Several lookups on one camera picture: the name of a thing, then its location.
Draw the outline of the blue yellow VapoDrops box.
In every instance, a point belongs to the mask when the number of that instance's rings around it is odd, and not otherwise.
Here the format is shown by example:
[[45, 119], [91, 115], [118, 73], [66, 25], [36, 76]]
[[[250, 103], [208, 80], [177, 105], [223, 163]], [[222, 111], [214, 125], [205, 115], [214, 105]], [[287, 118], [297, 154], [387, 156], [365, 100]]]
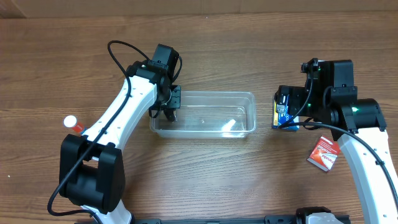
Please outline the blue yellow VapoDrops box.
[[[280, 106], [280, 104], [277, 104], [276, 100], [274, 99], [273, 101], [273, 114], [272, 114], [272, 129], [277, 129], [279, 127], [279, 125], [284, 124], [286, 121], [288, 121], [291, 117], [293, 117], [292, 115], [288, 114], [288, 106], [289, 104], [289, 96], [285, 96], [285, 110], [283, 113], [278, 113], [277, 112], [277, 107]], [[299, 117], [296, 117], [293, 121], [291, 121], [291, 123], [298, 123], [299, 122]], [[288, 131], [297, 131], [300, 129], [300, 126], [296, 125], [296, 126], [289, 126], [289, 127], [285, 127], [283, 128], [285, 130]]]

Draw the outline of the clear plastic container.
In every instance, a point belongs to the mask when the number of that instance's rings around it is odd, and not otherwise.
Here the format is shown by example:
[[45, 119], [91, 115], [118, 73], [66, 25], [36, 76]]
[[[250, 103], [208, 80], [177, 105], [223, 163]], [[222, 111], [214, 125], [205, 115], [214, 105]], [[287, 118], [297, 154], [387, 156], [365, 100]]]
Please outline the clear plastic container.
[[256, 100], [248, 91], [182, 91], [176, 120], [150, 120], [162, 138], [246, 138], [256, 129]]

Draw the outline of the red Panadol box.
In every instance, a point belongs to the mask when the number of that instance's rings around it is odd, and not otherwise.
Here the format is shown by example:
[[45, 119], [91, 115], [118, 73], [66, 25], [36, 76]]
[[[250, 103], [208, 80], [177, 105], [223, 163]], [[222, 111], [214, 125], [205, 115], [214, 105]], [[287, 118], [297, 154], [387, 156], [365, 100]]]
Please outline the red Panadol box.
[[328, 172], [332, 169], [341, 150], [337, 142], [321, 136], [311, 151], [307, 161], [321, 170]]

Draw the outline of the orange tube white cap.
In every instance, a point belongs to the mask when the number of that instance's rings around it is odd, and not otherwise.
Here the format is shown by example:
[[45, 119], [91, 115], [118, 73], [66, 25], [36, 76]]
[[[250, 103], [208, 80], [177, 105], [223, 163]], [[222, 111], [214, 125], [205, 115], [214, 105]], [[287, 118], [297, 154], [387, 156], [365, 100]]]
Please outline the orange tube white cap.
[[74, 115], [68, 115], [65, 117], [63, 120], [63, 124], [66, 128], [70, 128], [74, 130], [74, 132], [82, 134], [85, 132], [86, 128], [85, 126], [77, 120], [77, 118]]

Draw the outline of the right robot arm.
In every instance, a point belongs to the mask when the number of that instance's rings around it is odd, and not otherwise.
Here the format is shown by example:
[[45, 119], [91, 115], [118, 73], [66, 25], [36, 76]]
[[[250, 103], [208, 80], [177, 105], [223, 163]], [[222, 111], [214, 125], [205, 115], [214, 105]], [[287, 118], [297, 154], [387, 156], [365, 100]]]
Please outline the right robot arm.
[[281, 85], [274, 111], [291, 117], [279, 129], [298, 126], [331, 131], [353, 175], [366, 223], [397, 223], [397, 172], [389, 151], [387, 123], [379, 103], [359, 99], [351, 60], [301, 64], [303, 87]]

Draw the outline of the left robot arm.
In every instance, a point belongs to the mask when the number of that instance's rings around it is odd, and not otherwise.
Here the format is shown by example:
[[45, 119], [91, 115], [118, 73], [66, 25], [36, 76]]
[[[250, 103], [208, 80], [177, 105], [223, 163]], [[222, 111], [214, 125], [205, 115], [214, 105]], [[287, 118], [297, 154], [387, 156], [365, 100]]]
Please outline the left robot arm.
[[65, 137], [60, 148], [59, 184], [49, 198], [53, 216], [87, 213], [95, 223], [134, 223], [122, 201], [126, 186], [123, 149], [144, 113], [176, 120], [181, 87], [175, 80], [182, 58], [172, 47], [159, 44], [152, 58], [122, 68], [124, 84], [109, 108], [92, 127], [65, 118], [77, 135]]

